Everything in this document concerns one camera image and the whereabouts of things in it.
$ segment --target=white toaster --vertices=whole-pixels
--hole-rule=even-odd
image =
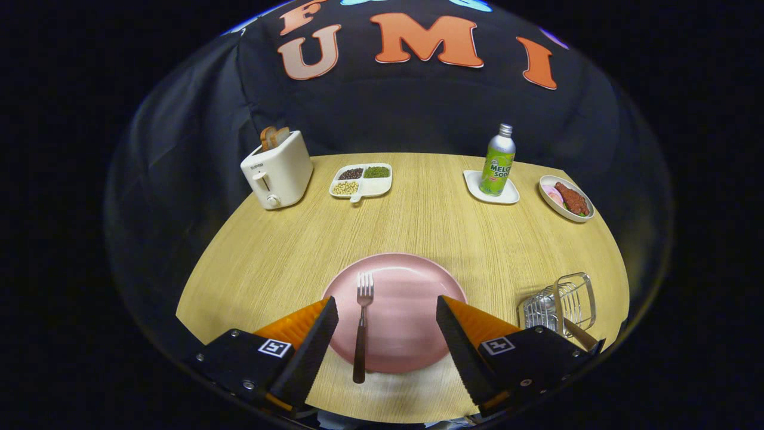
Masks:
[[[276,148],[261,149],[258,146],[241,162],[241,171],[260,205],[272,210],[297,203],[313,174],[302,133],[291,132]]]

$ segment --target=round table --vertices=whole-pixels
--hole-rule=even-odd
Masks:
[[[381,252],[437,262],[459,281],[470,305],[517,326],[522,300],[562,275],[586,272],[597,304],[588,333],[607,338],[605,348],[618,335],[629,310],[629,285],[605,220],[599,213],[586,223],[566,220],[538,189],[546,174],[575,184],[564,171],[515,162],[510,179],[520,201],[503,205],[469,194],[462,172],[482,170],[484,158],[373,153],[312,162],[298,204],[265,210],[250,195],[202,254],[176,316],[203,343],[233,327],[256,331],[320,300],[344,267]],[[389,192],[357,205],[329,195],[339,168],[372,162],[393,166]],[[351,377],[352,364],[329,348],[306,403],[376,422],[436,422],[478,413],[450,355],[410,373],[369,373],[363,384]]]

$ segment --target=bread slice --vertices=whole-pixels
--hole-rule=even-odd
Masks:
[[[266,127],[263,132],[260,133],[260,143],[263,145],[263,152],[267,151],[268,149],[276,148],[274,138],[275,136],[276,127],[273,127],[272,125]]]
[[[289,127],[284,127],[276,132],[276,145],[281,145],[287,138],[289,138]]]

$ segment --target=dish rack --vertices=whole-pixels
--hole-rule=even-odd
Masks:
[[[584,272],[561,276],[553,285],[520,303],[517,313],[523,330],[543,325],[563,337],[573,337],[562,323],[559,317],[562,315],[586,331],[597,317],[591,278]]]

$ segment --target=pink plate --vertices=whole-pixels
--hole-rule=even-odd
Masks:
[[[448,271],[420,256],[398,252],[358,260],[330,283],[324,297],[333,295],[339,322],[329,344],[353,363],[361,306],[356,301],[356,275],[371,272],[374,302],[366,308],[366,370],[402,373],[422,369],[448,353],[435,320],[439,295],[467,302],[465,292]]]

